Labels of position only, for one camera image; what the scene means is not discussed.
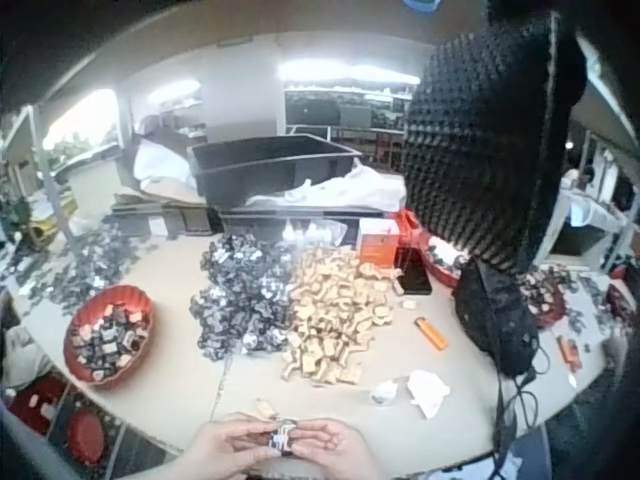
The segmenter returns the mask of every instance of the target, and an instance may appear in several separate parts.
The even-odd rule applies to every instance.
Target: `white table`
[[[393,475],[458,464],[491,450],[498,389],[496,370],[462,331],[449,289],[432,279],[433,294],[414,297],[418,310],[397,308],[393,324],[376,329],[372,348],[358,354],[364,369],[358,386],[313,388],[305,379],[281,380],[283,363],[277,354],[236,354],[227,362],[217,363],[201,355],[196,347],[200,326],[189,313],[189,303],[191,296],[206,285],[199,263],[210,240],[182,237],[162,242],[124,279],[123,283],[142,288],[153,300],[158,328],[144,364],[112,391],[87,388],[70,376],[62,355],[62,340],[70,318],[63,316],[59,307],[43,302],[24,323],[78,388],[174,453],[184,449],[198,427],[210,419],[236,411],[257,414],[256,397],[267,399],[285,417],[330,416],[356,426]],[[170,277],[166,276],[168,271],[172,272]],[[17,291],[12,294],[18,311],[24,311],[25,298]],[[565,318],[541,334],[541,344],[550,359],[549,371],[528,388],[540,403],[539,423],[571,403],[605,367],[599,346],[605,335],[598,329],[590,297],[581,288],[578,294],[567,296],[567,303],[584,312],[587,328],[577,337]],[[447,337],[446,350],[435,351],[417,331],[413,320],[418,316],[426,317]],[[562,360],[557,335],[574,338],[579,344],[583,368],[574,375],[575,381]],[[590,353],[585,352],[585,343],[591,346]],[[534,364],[538,370],[547,368],[542,353]],[[407,375],[414,369],[434,372],[451,387],[451,395],[435,418],[424,419],[418,407],[410,404],[404,388],[389,407],[377,407],[368,399],[370,389],[379,382]],[[264,465],[263,470],[275,476],[322,475],[314,467],[292,459],[278,459]]]

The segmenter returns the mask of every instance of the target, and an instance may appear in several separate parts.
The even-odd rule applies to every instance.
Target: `person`
[[[203,425],[187,450],[176,460],[121,480],[225,480],[243,478],[243,472],[280,457],[267,446],[278,429],[269,422],[241,415]],[[301,420],[289,433],[296,457],[314,463],[333,480],[385,478],[362,434],[337,420]]]

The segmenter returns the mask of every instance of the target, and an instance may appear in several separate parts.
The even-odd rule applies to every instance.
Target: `finger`
[[[269,435],[246,435],[244,437],[230,438],[228,441],[232,445],[242,442],[244,445],[251,445],[252,447],[265,447],[269,444]]]
[[[343,433],[348,427],[337,420],[330,418],[317,418],[313,420],[299,420],[297,422],[298,429],[300,430],[324,430],[325,432],[336,435]]]
[[[223,422],[232,422],[232,421],[237,421],[237,420],[241,420],[241,421],[250,421],[250,422],[255,422],[255,421],[260,421],[260,419],[258,417],[254,417],[253,415],[249,415],[248,413],[244,413],[244,412],[233,412],[233,413],[228,413],[226,415],[224,415],[221,418],[221,421]]]
[[[264,462],[272,458],[280,456],[280,452],[275,448],[256,447],[249,450],[243,450],[233,455],[233,464],[235,470],[242,471],[252,467],[256,463]]]
[[[315,438],[307,438],[305,440],[295,440],[291,442],[291,445],[302,445],[303,447],[309,448],[320,448],[323,450],[328,450],[327,442],[323,442],[322,440],[316,440]]]
[[[305,440],[304,442],[293,443],[291,445],[291,451],[296,457],[317,463],[318,465],[327,465],[328,452],[307,443],[310,441],[311,440]]]
[[[229,443],[231,444],[231,446],[236,452],[264,446],[264,445],[257,445],[256,443],[250,440],[243,440],[243,439],[232,439],[232,440],[229,440]]]
[[[223,423],[222,428],[223,433],[227,438],[238,438],[251,434],[273,432],[278,429],[278,423],[263,422],[261,420],[233,420]]]
[[[299,445],[308,445],[308,446],[313,446],[315,448],[324,448],[325,450],[338,449],[338,442],[336,442],[335,440],[329,440],[328,442],[325,442],[323,440],[318,440],[315,438],[305,438],[303,440],[294,440],[294,442],[298,443]]]
[[[289,438],[315,438],[323,442],[328,442],[333,438],[333,435],[329,435],[322,430],[300,430],[295,428],[289,432]]]

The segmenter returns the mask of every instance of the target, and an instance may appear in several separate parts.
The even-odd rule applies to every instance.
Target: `black phone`
[[[433,291],[422,254],[414,247],[400,247],[396,252],[395,267],[402,270],[398,278],[407,295],[431,295]]]

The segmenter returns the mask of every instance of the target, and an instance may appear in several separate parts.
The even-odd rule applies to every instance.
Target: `black foam pad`
[[[431,233],[525,272],[556,201],[571,107],[586,82],[555,13],[493,21],[436,48],[407,115],[407,203]]]

